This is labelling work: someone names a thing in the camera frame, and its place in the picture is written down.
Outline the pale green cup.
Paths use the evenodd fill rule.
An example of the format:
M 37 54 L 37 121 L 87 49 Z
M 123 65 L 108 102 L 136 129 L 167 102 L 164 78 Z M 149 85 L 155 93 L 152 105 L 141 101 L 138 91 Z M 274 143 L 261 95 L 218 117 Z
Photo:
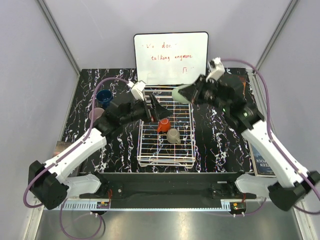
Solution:
M 192 104 L 193 89 L 194 87 L 191 84 L 179 85 L 172 90 L 172 99 L 181 104 Z

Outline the orange cup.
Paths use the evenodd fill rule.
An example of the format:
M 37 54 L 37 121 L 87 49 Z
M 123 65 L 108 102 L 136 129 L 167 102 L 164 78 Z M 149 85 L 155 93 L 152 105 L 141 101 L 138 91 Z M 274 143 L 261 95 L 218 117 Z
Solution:
M 157 132 L 167 133 L 171 129 L 171 122 L 168 118 L 163 118 L 158 122 Z

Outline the dark blue mug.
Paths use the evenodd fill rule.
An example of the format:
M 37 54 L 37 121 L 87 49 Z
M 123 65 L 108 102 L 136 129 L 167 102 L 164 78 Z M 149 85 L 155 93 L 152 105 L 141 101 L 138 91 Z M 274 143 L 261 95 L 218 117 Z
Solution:
M 113 100 L 113 94 L 111 91 L 103 89 L 96 94 L 96 99 L 100 103 L 101 107 L 106 109 Z

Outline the mauve purple mug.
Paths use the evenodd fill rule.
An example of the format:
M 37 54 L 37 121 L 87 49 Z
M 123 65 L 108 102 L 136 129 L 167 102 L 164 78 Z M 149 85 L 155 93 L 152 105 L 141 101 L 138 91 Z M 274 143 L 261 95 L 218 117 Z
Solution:
M 96 119 L 102 116 L 104 113 L 104 109 L 101 107 L 95 107 L 93 110 L 91 110 L 88 114 L 89 120 L 94 123 Z

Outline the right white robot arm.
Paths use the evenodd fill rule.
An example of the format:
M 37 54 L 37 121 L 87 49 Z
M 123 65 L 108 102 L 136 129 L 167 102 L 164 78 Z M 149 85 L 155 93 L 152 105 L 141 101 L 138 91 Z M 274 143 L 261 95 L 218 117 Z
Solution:
M 239 76 L 224 74 L 214 80 L 200 75 L 194 83 L 173 90 L 172 97 L 179 103 L 207 104 L 221 110 L 228 125 L 260 153 L 275 174 L 276 179 L 271 180 L 242 173 L 227 185 L 230 197 L 254 194 L 270 198 L 280 210 L 288 211 L 320 182 L 319 172 L 301 165 L 268 130 L 258 108 L 245 100 Z

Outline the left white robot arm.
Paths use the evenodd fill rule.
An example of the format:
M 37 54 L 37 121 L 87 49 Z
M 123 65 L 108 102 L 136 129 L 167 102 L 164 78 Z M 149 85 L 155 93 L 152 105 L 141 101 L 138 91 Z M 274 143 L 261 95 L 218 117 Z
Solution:
M 150 105 L 142 100 L 107 107 L 91 129 L 55 157 L 29 166 L 28 187 L 48 210 L 55 209 L 67 198 L 92 195 L 104 198 L 108 195 L 109 181 L 98 172 L 70 177 L 71 172 L 93 153 L 118 136 L 125 125 L 143 121 L 154 123 L 173 115 L 151 94 Z

